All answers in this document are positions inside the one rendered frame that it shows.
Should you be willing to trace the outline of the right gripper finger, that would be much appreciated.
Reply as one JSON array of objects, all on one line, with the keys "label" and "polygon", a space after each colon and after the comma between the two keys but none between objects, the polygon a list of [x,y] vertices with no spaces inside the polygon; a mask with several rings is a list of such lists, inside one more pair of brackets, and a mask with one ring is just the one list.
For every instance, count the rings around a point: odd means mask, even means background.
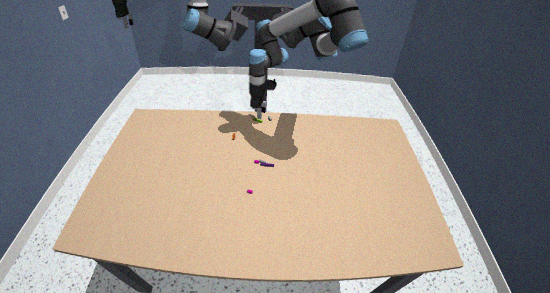
[{"label": "right gripper finger", "polygon": [[123,23],[124,23],[125,29],[126,29],[126,28],[129,28],[126,16],[124,16],[124,17],[118,17],[118,19],[123,19]]},{"label": "right gripper finger", "polygon": [[126,15],[126,16],[128,16],[128,18],[129,18],[129,24],[130,24],[130,25],[134,25],[133,19],[132,19],[132,13],[129,13],[129,14]]}]

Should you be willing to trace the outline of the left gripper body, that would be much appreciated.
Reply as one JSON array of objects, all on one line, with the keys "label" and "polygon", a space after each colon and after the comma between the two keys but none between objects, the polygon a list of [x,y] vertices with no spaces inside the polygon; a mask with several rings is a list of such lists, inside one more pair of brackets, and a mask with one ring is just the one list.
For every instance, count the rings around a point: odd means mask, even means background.
[{"label": "left gripper body", "polygon": [[251,95],[250,107],[258,109],[263,103],[263,95],[265,94],[265,90],[274,90],[277,86],[277,82],[275,82],[276,79],[265,80],[265,75],[262,77],[252,77],[248,74],[248,76],[249,94]]}]

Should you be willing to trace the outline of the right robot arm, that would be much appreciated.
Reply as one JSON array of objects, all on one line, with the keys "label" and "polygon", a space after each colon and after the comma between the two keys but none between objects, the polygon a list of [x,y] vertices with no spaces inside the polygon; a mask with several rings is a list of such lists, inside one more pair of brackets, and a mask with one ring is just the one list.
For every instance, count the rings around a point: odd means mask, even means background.
[{"label": "right robot arm", "polygon": [[188,32],[208,39],[216,47],[221,48],[230,35],[232,23],[208,16],[206,0],[190,0],[187,4],[187,14],[183,21],[183,28]]}]

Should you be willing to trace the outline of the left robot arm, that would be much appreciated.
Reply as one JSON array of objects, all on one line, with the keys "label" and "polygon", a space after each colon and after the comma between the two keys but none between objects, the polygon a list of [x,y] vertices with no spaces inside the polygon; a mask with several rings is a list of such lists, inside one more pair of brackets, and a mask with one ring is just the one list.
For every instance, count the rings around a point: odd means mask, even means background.
[{"label": "left robot arm", "polygon": [[287,62],[288,53],[280,49],[277,40],[282,34],[292,45],[309,37],[319,61],[336,57],[335,49],[349,52],[368,43],[355,0],[312,0],[273,21],[263,20],[256,28],[264,50],[249,53],[249,75],[253,77],[262,77],[267,68]]}]

